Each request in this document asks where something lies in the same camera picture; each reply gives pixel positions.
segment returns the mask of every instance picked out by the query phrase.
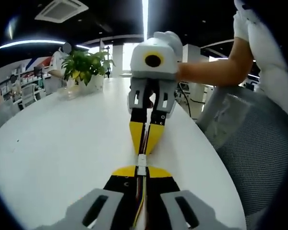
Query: green leaves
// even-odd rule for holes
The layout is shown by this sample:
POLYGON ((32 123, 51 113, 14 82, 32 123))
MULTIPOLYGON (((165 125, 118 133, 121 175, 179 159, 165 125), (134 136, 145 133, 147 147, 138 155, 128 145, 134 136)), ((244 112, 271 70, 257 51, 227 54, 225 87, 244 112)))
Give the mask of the green leaves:
POLYGON ((107 68, 110 64, 114 65, 113 60, 106 60, 108 52, 97 52, 91 54, 88 52, 74 51, 71 55, 66 57, 62 63, 62 67, 66 68, 64 78, 68 80, 72 73, 75 71, 80 72, 78 79, 84 81, 87 85, 92 75, 105 75, 107 68))

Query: chair backrest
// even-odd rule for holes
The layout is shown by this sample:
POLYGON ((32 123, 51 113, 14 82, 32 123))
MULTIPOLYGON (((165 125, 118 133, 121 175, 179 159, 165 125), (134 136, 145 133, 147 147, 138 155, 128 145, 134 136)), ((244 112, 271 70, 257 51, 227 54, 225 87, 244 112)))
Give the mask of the chair backrest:
POLYGON ((24 108, 35 102, 34 84, 22 88, 22 101, 24 108))
POLYGON ((18 112, 18 105, 14 105, 11 99, 0 103, 0 128, 18 112))
POLYGON ((288 115, 265 95, 216 88, 198 126, 240 195, 248 226, 269 205, 288 167, 288 115))

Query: yellow wire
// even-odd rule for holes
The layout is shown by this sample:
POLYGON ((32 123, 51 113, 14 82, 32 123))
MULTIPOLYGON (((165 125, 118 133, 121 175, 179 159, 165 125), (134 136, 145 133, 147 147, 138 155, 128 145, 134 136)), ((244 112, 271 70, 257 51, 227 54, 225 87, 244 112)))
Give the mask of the yellow wire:
POLYGON ((133 222, 133 225, 132 225, 134 228, 135 228, 135 226, 136 226, 136 222, 138 221, 138 218, 139 218, 139 215, 140 215, 140 212, 141 212, 143 203, 144 203, 145 195, 146 195, 146 177, 143 178, 142 200, 141 200, 139 209, 138 209, 138 211, 137 211, 137 213, 136 213, 136 215, 135 215, 135 219, 134 219, 134 222, 133 222))

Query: white sleeve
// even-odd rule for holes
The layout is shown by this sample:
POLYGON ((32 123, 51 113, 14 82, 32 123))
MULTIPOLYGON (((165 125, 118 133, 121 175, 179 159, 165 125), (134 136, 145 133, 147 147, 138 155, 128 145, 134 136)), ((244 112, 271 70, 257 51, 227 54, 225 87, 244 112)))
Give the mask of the white sleeve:
POLYGON ((249 41, 247 19, 239 11, 234 15, 234 37, 249 41))
POLYGON ((49 69, 48 71, 51 71, 51 70, 60 70, 58 68, 58 59, 59 59, 59 52, 56 51, 54 52, 54 54, 52 55, 51 57, 51 61, 50 61, 50 66, 49 66, 49 69))

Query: ceiling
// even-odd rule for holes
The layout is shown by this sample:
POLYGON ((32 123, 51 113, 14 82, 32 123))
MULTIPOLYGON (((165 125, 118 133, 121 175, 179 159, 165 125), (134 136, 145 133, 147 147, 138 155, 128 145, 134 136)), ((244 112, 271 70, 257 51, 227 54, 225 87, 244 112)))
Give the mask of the ceiling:
MULTIPOLYGON (((0 46, 31 39, 81 44, 107 36, 143 34, 142 0, 81 0, 89 10, 63 23, 34 20, 51 1, 9 1, 9 7, 7 2, 0 1, 0 46), (12 32, 7 32, 9 23, 14 25, 12 32)), ((233 0, 149 0, 148 37, 155 31, 170 30, 184 44, 199 47, 232 39, 235 11, 233 0)), ((232 43, 224 43, 210 48, 228 56, 231 46, 232 43)), ((0 67, 22 59, 49 56, 57 49, 57 45, 42 44, 0 49, 0 67)))

